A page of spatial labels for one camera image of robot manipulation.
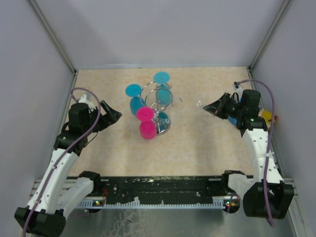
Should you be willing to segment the pink wine glass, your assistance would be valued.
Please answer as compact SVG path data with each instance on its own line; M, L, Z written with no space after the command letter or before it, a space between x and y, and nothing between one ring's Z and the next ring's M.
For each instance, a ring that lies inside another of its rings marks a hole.
M137 111L136 117L140 121L141 137L146 140L153 139L157 134L156 124L153 121L154 111L150 107L142 107Z

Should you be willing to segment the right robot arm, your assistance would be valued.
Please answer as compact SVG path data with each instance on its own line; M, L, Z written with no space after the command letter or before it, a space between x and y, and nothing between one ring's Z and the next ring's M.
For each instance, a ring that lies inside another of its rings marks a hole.
M253 180L233 171L221 182L221 191L228 196L240 196L247 217L283 219L294 197L294 188L285 183L276 167L269 147L269 131L259 116L260 99L260 92L246 89L239 102L224 93L203 109L221 119L236 119L236 127L250 151Z

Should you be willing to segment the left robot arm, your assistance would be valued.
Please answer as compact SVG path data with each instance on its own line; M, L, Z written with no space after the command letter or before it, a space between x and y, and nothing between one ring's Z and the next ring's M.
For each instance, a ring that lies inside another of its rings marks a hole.
M49 166L39 187L26 207L15 211L14 218L23 229L23 236L60 236L77 205L87 195L97 196L102 192L100 174L83 171L74 186L61 193L70 170L88 144L88 136L115 124L121 116L105 101L99 102L96 107L91 102L71 105L69 120L56 137Z

